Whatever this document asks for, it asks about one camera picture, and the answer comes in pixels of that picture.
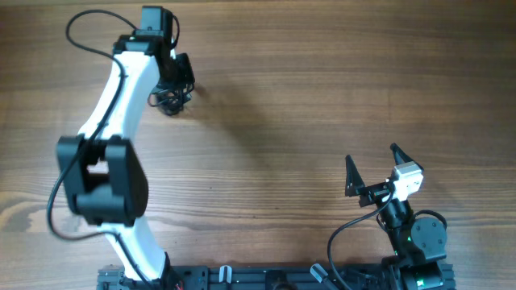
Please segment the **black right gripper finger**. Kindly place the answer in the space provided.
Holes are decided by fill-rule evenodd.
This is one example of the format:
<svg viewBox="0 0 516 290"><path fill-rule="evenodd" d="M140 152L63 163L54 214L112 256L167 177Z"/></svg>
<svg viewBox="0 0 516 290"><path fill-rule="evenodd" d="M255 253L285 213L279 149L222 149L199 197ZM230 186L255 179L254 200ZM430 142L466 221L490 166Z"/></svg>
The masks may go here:
<svg viewBox="0 0 516 290"><path fill-rule="evenodd" d="M423 169L422 165L420 165L418 162L416 162L410 156L408 156L396 143L392 143L390 145L390 150L393 153L393 158L396 165L414 162L421 169Z"/></svg>
<svg viewBox="0 0 516 290"><path fill-rule="evenodd" d="M355 197L359 196L365 187L365 184L361 178L361 175L356 167L353 158L347 155L346 161L346 184L345 184L345 196Z"/></svg>

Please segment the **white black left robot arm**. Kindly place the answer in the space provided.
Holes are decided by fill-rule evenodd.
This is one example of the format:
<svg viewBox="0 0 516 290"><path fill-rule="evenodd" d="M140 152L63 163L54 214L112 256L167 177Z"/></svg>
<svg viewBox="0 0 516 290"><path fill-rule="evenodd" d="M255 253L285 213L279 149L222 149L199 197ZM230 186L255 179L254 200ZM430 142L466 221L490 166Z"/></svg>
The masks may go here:
<svg viewBox="0 0 516 290"><path fill-rule="evenodd" d="M185 53L176 54L177 16L162 6L143 6L139 26L121 35L107 54L112 69L94 112L75 136L56 145L60 175L51 191L47 222L58 189L69 209L105 235L123 262L114 281L101 288L178 289L181 277L156 243L144 216L148 180L133 140L145 106L173 116L194 90L194 73Z"/></svg>

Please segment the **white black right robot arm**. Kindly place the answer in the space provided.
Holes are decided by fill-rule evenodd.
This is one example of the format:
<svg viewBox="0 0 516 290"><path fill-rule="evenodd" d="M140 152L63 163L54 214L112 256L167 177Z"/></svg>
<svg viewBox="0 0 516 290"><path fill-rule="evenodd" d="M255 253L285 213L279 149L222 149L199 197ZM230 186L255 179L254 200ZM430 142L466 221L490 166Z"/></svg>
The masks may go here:
<svg viewBox="0 0 516 290"><path fill-rule="evenodd" d="M435 211L412 210L409 196L422 186L423 167L397 144L390 145L395 166L384 181L366 185L350 155L346 156L345 195L359 205L375 205L373 216L387 233L394 255L382 259L382 283L390 289L444 286L439 261L447 257L447 222Z"/></svg>

